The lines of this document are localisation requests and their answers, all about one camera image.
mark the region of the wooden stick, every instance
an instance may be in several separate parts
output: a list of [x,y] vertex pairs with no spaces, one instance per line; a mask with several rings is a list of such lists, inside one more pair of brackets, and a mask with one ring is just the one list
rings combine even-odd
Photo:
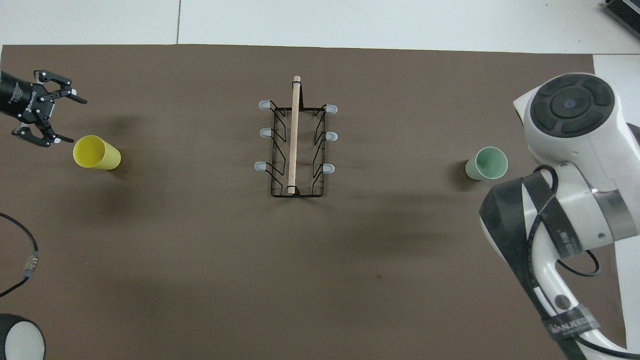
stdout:
[[296,161],[298,158],[298,113],[300,112],[300,77],[293,77],[293,99],[291,100],[291,144],[289,146],[289,184],[287,193],[296,193]]

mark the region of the brown table surface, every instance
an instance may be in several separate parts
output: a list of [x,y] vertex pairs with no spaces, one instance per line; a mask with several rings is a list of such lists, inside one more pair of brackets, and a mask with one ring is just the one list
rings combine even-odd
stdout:
[[[593,72],[590,55],[20,45],[2,66],[71,78],[89,103],[58,100],[54,129],[122,152],[116,170],[88,170],[71,144],[35,147],[0,123],[0,210],[41,252],[0,311],[35,321],[49,359],[563,358],[477,211],[536,166],[511,102]],[[339,107],[318,199],[272,198],[253,169],[271,154],[257,103],[290,106],[294,75],[305,105]],[[509,170],[470,180],[464,162],[487,145]],[[29,243],[0,229],[8,287]],[[600,277],[566,278],[624,345],[614,253],[596,253]]]

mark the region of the black wire rack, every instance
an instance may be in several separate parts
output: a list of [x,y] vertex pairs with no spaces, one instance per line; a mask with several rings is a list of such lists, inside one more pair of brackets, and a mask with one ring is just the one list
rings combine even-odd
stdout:
[[314,131],[314,149],[315,154],[311,162],[312,169],[312,183],[310,188],[304,188],[303,192],[295,187],[295,192],[289,194],[286,192],[287,185],[285,170],[287,168],[287,156],[282,151],[281,145],[289,143],[287,138],[287,124],[285,120],[287,114],[291,114],[292,108],[283,108],[277,106],[271,100],[263,100],[258,103],[258,107],[262,110],[270,110],[273,113],[273,126],[266,127],[260,130],[260,136],[263,138],[270,138],[272,140],[271,148],[271,161],[258,161],[254,164],[254,169],[258,171],[264,171],[269,174],[271,179],[269,193],[273,197],[321,197],[324,195],[324,177],[326,174],[331,174],[335,167],[332,164],[326,163],[326,142],[336,141],[338,134],[326,130],[326,116],[327,114],[334,114],[338,111],[338,107],[331,104],[322,105],[319,108],[308,108],[304,106],[302,96],[302,85],[300,85],[300,104],[299,111],[307,112],[313,115],[312,120],[317,121],[316,130]]

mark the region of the black velcro strap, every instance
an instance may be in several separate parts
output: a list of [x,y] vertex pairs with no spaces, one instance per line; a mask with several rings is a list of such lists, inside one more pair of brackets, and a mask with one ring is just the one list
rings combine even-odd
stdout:
[[554,341],[573,338],[600,327],[591,311],[582,304],[566,313],[542,320],[542,324]]
[[522,183],[542,216],[542,222],[560,257],[570,258],[581,254],[582,244],[578,235],[542,174],[535,172],[522,179]]

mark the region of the cup rack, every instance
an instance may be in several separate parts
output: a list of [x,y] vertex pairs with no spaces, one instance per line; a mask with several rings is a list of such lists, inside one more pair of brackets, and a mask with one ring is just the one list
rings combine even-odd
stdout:
[[[326,130],[326,116],[327,114],[337,113],[338,107],[331,104],[325,104],[319,108],[305,107],[302,98],[302,84],[298,76],[294,78],[292,86],[294,88],[292,107],[279,107],[271,100],[263,100],[258,103],[258,108],[269,110],[273,113],[273,126],[260,130],[260,136],[270,138],[273,146],[271,148],[271,161],[258,161],[253,167],[257,171],[269,174],[271,179],[270,194],[273,197],[321,197],[324,195],[325,175],[335,171],[335,167],[332,164],[325,162],[326,142],[338,140],[337,133]],[[315,154],[311,162],[312,184],[310,189],[306,189],[308,192],[305,193],[301,192],[295,183],[296,164],[290,161],[291,158],[297,159],[299,112],[309,112],[313,115],[313,119],[317,119],[313,138]],[[287,114],[291,115],[290,136],[287,136],[287,124],[285,124]],[[290,147],[289,160],[281,148],[281,145],[286,143]],[[288,180],[285,175],[287,165],[289,166]]]

